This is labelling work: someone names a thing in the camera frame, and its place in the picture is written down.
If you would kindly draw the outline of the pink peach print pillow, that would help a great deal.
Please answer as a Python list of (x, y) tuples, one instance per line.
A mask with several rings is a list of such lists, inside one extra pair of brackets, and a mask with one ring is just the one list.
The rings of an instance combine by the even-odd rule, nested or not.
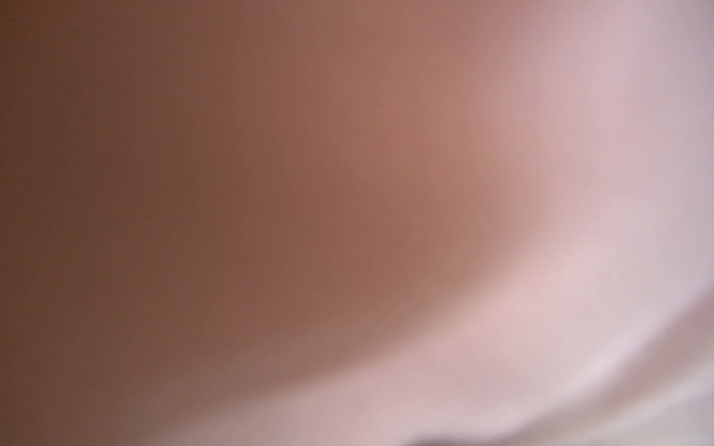
[(710, 445), (710, 1), (5, 1), (5, 445)]

